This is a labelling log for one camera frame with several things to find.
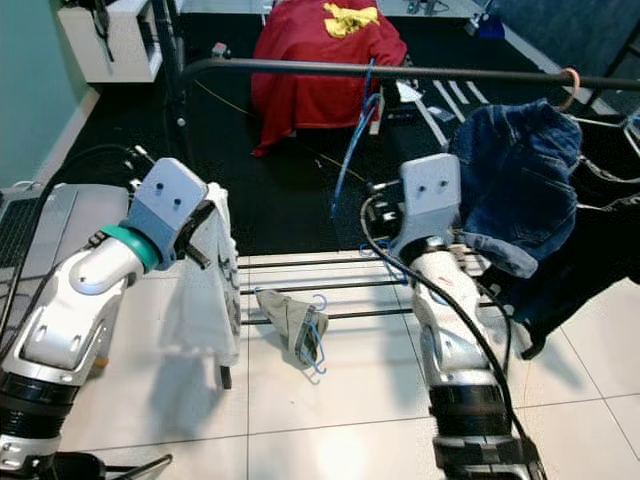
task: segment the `white baseboard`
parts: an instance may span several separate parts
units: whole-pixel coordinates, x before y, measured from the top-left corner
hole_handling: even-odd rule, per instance
[[[562,70],[562,67],[547,57],[540,50],[535,48],[529,42],[527,42],[524,38],[518,35],[516,32],[511,30],[508,26],[504,25],[504,38],[507,42],[511,44],[516,50],[518,50],[521,54],[531,60],[536,66],[545,73],[559,73]],[[567,92],[571,92],[571,87],[563,87]],[[592,90],[588,88],[581,88],[576,95],[576,100],[580,103],[585,104],[589,100],[591,96]],[[617,113],[613,108],[611,108],[606,102],[602,99],[598,99],[593,103],[593,110],[598,115],[613,115]]]
[[[84,98],[80,101],[80,105],[78,105],[76,111],[67,122],[64,130],[62,130],[58,141],[53,145],[40,170],[35,175],[35,181],[41,183],[49,181],[56,170],[60,168],[69,150],[71,150],[73,143],[76,141],[80,130],[82,130],[93,108],[96,106],[96,103],[98,103],[99,98],[100,93],[93,87],[89,87]]]

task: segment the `black cable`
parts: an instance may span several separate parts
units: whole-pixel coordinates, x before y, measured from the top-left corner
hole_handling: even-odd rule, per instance
[[[476,282],[476,287],[478,287],[478,290],[480,290],[480,292],[482,292],[482,294],[487,297],[489,300],[491,300],[491,302],[498,307],[498,310],[500,310],[500,313],[502,314],[502,318],[504,319],[504,328],[505,328],[505,332],[507,334],[507,344],[505,345],[504,348],[504,358],[502,360],[502,371],[504,372],[505,375],[508,375],[509,373],[509,359],[511,358],[511,340],[512,340],[512,330],[511,330],[511,315],[509,315],[507,313],[507,311],[505,310],[504,306],[502,305],[502,303],[500,303],[500,301],[497,299],[497,297],[493,294],[493,292],[491,290],[489,290],[487,287],[485,287],[484,285],[482,285],[480,282]]]
[[[360,209],[360,225],[367,239],[367,242],[371,246],[371,249],[374,252],[376,252],[376,254],[381,259],[383,259],[390,265],[396,267],[398,270],[404,272],[408,277],[412,278],[416,282],[423,284],[425,287],[427,287],[429,290],[431,290],[435,294],[439,295],[456,312],[456,314],[460,317],[463,323],[471,331],[476,341],[480,345],[480,348],[482,348],[482,351],[486,355],[487,360],[489,361],[489,364],[493,369],[493,374],[496,377],[496,381],[498,382],[498,385],[502,390],[502,397],[504,399],[505,409],[511,421],[515,425],[516,430],[518,431],[518,435],[523,440],[527,439],[528,437],[524,431],[524,428],[522,427],[520,420],[518,419],[515,411],[513,410],[513,402],[511,400],[511,392],[509,391],[509,384],[507,383],[507,377],[502,371],[500,362],[496,358],[496,355],[493,353],[493,350],[491,350],[491,346],[487,343],[487,340],[484,338],[480,330],[478,330],[478,327],[475,325],[475,323],[469,317],[469,315],[467,315],[467,312],[464,311],[464,309],[455,301],[455,299],[451,295],[449,295],[449,293],[446,290],[440,288],[440,286],[433,283],[431,280],[425,278],[421,273],[414,272],[413,270],[411,270],[410,268],[402,264],[399,260],[396,260],[392,256],[384,253],[382,249],[376,244],[376,242],[371,237],[371,234],[369,233],[369,228],[367,226],[366,211],[369,208],[369,205],[374,200],[376,200],[379,196],[380,195],[374,195],[367,198],[362,204],[362,207]]]
[[[36,230],[38,229],[38,223],[40,220],[40,216],[42,215],[42,210],[47,202],[47,198],[53,191],[53,188],[60,182],[63,181],[65,175],[67,175],[73,168],[75,168],[81,161],[86,158],[92,157],[98,153],[102,152],[111,152],[111,151],[119,151],[126,155],[132,156],[134,158],[138,158],[138,154],[135,150],[127,148],[123,145],[118,144],[104,144],[98,145],[96,147],[89,148],[84,150],[77,155],[67,159],[62,166],[53,174],[51,179],[47,182],[47,184],[42,189],[42,193],[38,197],[38,201],[36,202],[33,211],[28,219],[27,225],[27,233],[24,238],[23,246],[18,251],[18,258],[16,262],[16,267],[13,271],[13,277],[11,279],[11,285],[9,286],[9,290],[7,292],[7,299],[2,308],[2,316],[0,317],[0,338],[4,333],[4,329],[9,321],[9,315],[11,314],[11,309],[13,308],[13,301],[16,296],[16,292],[18,289],[18,284],[20,283],[20,277],[22,276],[22,271],[24,269],[24,265],[27,260],[27,255],[29,253],[29,249],[31,244],[33,243],[33,239],[36,235]]]

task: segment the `denim jacket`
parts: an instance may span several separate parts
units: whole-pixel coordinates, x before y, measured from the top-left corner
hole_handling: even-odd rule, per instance
[[[578,125],[546,100],[476,110],[450,151],[460,158],[463,241],[498,268],[529,278],[575,224]]]

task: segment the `black floor mat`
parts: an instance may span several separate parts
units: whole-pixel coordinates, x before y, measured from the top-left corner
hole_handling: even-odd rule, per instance
[[[183,15],[189,59],[206,57],[216,42],[232,55],[251,57],[261,31],[257,15]],[[536,67],[504,40],[469,37],[459,20],[392,18],[418,66],[536,71]],[[423,82],[433,104],[447,109],[431,82]],[[495,103],[524,103],[547,96],[560,103],[559,88],[510,87],[476,82]],[[342,162],[352,129],[298,132],[261,159],[250,155],[258,143],[258,121],[210,92],[250,111],[250,76],[204,73],[191,86],[188,118],[193,150],[191,168],[203,180],[229,191],[233,235],[241,255],[353,249],[363,242],[358,213],[365,198],[364,182],[347,175],[335,219],[329,216],[338,167],[314,153]],[[100,143],[141,144],[155,157],[170,152],[163,125],[165,82],[161,70],[152,85],[105,86],[72,152]],[[463,106],[466,115],[479,103]],[[454,120],[447,127],[455,130]],[[438,144],[423,124],[384,125],[377,137],[363,136],[351,168],[365,180],[397,176],[406,160],[436,153]],[[113,168],[80,171],[78,181],[115,175]]]

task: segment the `white tile floor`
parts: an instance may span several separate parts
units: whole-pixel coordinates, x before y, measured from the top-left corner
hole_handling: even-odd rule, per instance
[[[245,258],[243,289],[384,281],[379,262],[251,268],[355,252]],[[326,376],[300,371],[271,326],[243,328],[233,389],[211,361],[158,347],[176,284],[173,274],[127,292],[104,374],[83,387],[63,449],[137,464],[164,453],[160,479],[443,478],[421,374],[412,314],[336,319],[324,337]],[[292,293],[329,313],[409,306],[406,287],[384,285]],[[532,362],[514,355],[510,384],[525,428],[551,479],[640,478],[640,287],[620,282],[580,310]],[[243,317],[262,318],[253,296]],[[498,329],[494,341],[503,341]]]

